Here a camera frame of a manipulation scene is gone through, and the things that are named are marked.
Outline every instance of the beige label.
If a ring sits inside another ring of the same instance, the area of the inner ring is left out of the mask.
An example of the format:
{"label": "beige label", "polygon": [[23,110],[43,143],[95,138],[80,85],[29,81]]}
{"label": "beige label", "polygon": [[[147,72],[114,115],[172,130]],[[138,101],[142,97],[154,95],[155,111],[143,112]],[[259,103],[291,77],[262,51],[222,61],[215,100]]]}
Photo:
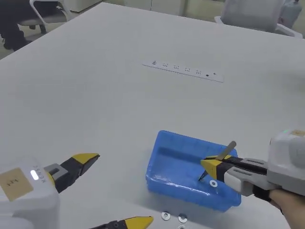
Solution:
{"label": "beige label", "polygon": [[11,202],[33,191],[33,186],[20,168],[0,174],[0,186]]}
{"label": "beige label", "polygon": [[305,131],[302,130],[294,130],[293,132],[291,132],[292,135],[296,135],[296,136],[300,136],[303,137],[305,136]]}

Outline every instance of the white table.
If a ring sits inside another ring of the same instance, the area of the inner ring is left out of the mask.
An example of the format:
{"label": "white table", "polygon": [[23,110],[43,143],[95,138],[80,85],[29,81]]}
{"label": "white table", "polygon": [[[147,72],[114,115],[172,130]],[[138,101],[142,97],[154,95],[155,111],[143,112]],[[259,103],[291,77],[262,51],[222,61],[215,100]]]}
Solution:
{"label": "white table", "polygon": [[[165,60],[209,68],[224,83],[141,65]],[[288,228],[254,197],[226,213],[150,194],[145,172],[159,130],[228,144],[267,159],[269,140],[305,128],[305,42],[102,3],[0,61],[1,162],[43,165],[76,152],[101,158],[61,194],[63,229],[136,215],[150,229]]]}

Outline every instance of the person's hand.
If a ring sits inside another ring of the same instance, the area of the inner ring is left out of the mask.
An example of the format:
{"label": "person's hand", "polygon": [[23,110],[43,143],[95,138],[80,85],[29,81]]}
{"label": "person's hand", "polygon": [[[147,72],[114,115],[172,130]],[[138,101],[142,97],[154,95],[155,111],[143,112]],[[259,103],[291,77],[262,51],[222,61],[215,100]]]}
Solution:
{"label": "person's hand", "polygon": [[305,197],[283,190],[270,191],[271,204],[281,209],[291,229],[305,229]]}

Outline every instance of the white cabinet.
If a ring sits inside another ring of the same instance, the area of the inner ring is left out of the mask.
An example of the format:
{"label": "white cabinet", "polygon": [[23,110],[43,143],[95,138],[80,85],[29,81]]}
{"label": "white cabinet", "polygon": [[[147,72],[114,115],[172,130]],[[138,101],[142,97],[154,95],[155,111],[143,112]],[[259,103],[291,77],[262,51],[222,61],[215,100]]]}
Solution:
{"label": "white cabinet", "polygon": [[74,12],[81,12],[102,0],[65,0],[68,8]]}
{"label": "white cabinet", "polygon": [[160,13],[183,15],[185,0],[124,0],[125,6]]}
{"label": "white cabinet", "polygon": [[152,0],[152,11],[182,16],[185,0]]}
{"label": "white cabinet", "polygon": [[124,0],[125,6],[139,8],[143,10],[151,10],[151,0]]}

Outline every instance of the metal pin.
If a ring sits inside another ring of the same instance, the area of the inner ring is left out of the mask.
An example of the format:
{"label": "metal pin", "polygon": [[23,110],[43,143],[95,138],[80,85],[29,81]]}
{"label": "metal pin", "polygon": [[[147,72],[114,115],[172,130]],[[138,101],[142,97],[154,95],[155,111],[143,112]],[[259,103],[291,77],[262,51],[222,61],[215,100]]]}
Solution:
{"label": "metal pin", "polygon": [[[235,148],[235,146],[236,146],[235,141],[230,142],[230,144],[221,152],[221,154],[217,156],[217,158],[215,158],[215,160],[222,161],[225,158],[225,156],[227,156]],[[198,181],[201,181],[206,175],[208,175],[208,173],[207,171],[204,171],[204,173],[202,173]]]}

